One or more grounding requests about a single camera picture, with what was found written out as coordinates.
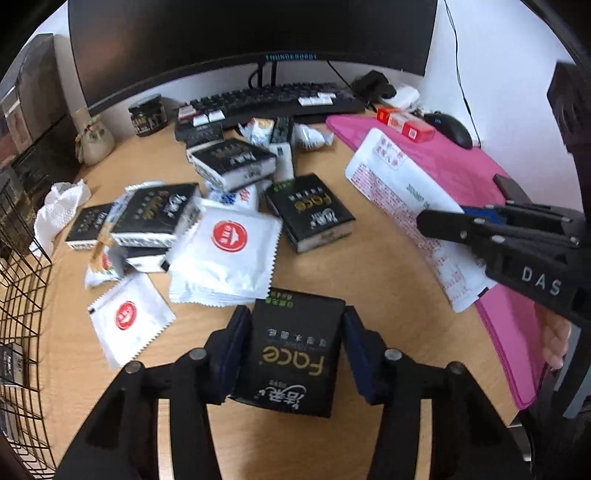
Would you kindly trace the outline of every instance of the white wet wipe packet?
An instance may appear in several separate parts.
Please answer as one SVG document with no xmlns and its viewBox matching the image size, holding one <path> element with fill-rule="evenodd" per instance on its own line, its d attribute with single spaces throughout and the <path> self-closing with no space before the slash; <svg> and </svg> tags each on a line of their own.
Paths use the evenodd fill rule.
<svg viewBox="0 0 591 480">
<path fill-rule="evenodd" d="M 88 312 L 111 368 L 132 361 L 176 318 L 145 273 L 127 275 Z"/>
<path fill-rule="evenodd" d="M 417 216 L 426 208 L 463 213 L 462 208 L 421 167 L 374 128 L 365 138 L 345 176 L 386 212 L 422 250 L 454 312 L 462 312 L 486 288 L 496 285 L 486 265 L 466 245 L 425 238 Z"/>
<path fill-rule="evenodd" d="M 225 306 L 267 298 L 281 220 L 211 200 L 199 203 L 199 221 L 167 255 L 171 301 Z"/>
<path fill-rule="evenodd" d="M 318 150 L 319 148 L 331 146 L 335 134 L 323 132 L 308 125 L 297 124 L 294 130 L 295 144 L 304 151 Z"/>
<path fill-rule="evenodd" d="M 223 205 L 245 208 L 256 212 L 259 206 L 259 196 L 256 183 L 252 183 L 235 192 L 224 192 L 205 181 L 205 188 L 208 190 L 207 198 Z"/>
</svg>

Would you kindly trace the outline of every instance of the keyboard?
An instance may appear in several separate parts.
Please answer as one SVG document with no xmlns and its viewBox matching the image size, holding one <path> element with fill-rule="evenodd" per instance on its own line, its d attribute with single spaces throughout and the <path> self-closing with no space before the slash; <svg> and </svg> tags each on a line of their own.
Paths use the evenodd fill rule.
<svg viewBox="0 0 591 480">
<path fill-rule="evenodd" d="M 360 113 L 365 104 L 348 90 L 335 83 L 289 83 L 286 85 L 264 86 L 213 95 L 192 100 L 191 105 L 204 115 L 213 113 L 212 118 L 221 118 L 222 128 L 238 124 L 245 125 L 251 118 L 295 117 L 299 123 L 323 122 L 328 115 L 339 113 Z M 183 130 L 190 130 L 192 124 L 176 125 L 177 139 L 184 137 Z"/>
</svg>

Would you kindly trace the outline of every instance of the white tissue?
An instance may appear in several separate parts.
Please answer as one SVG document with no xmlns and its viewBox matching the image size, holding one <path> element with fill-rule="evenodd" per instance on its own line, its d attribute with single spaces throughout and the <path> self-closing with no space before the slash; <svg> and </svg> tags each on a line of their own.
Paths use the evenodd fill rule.
<svg viewBox="0 0 591 480">
<path fill-rule="evenodd" d="M 62 181 L 51 186 L 51 191 L 45 197 L 45 205 L 37 212 L 34 225 L 35 240 L 47 255 L 53 253 L 53 239 L 74 218 L 76 209 L 89 198 L 90 189 L 84 180 L 76 184 Z M 35 242 L 31 243 L 29 249 L 37 257 L 41 256 Z"/>
</svg>

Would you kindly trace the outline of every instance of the wire basket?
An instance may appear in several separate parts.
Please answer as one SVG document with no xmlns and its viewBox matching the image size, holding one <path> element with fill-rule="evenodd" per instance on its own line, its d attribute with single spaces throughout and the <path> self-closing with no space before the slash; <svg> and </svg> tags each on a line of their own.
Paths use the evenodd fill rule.
<svg viewBox="0 0 591 480">
<path fill-rule="evenodd" d="M 2 170 L 0 434 L 34 478 L 51 479 L 56 463 L 47 440 L 39 385 L 41 315 L 51 259 L 33 238 L 34 218 L 33 205 L 16 175 L 10 168 Z"/>
</svg>

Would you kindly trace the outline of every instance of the finger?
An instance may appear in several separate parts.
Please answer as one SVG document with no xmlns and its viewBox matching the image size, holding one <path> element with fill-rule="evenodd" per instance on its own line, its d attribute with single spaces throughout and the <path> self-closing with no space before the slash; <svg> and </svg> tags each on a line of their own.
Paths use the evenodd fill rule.
<svg viewBox="0 0 591 480">
<path fill-rule="evenodd" d="M 556 356 L 565 356 L 569 349 L 568 342 L 558 338 L 549 326 L 545 326 L 542 330 L 542 341 L 544 346 Z"/>
<path fill-rule="evenodd" d="M 549 325 L 554 334 L 561 340 L 568 340 L 572 333 L 572 324 L 567 319 L 557 315 L 538 303 L 534 304 L 535 316 L 538 319 L 540 329 Z"/>
<path fill-rule="evenodd" d="M 565 318 L 555 313 L 549 313 L 546 317 L 546 325 L 554 332 L 554 334 L 561 340 L 567 342 L 573 330 L 572 324 Z"/>
<path fill-rule="evenodd" d="M 561 356 L 553 354 L 547 347 L 544 347 L 542 353 L 544 355 L 544 360 L 546 360 L 550 368 L 558 370 L 563 367 L 564 360 Z"/>
<path fill-rule="evenodd" d="M 541 330 L 546 324 L 546 317 L 550 313 L 550 311 L 543 305 L 540 305 L 539 303 L 534 303 L 534 312 L 536 318 L 538 319 L 538 325 L 540 325 Z"/>
</svg>

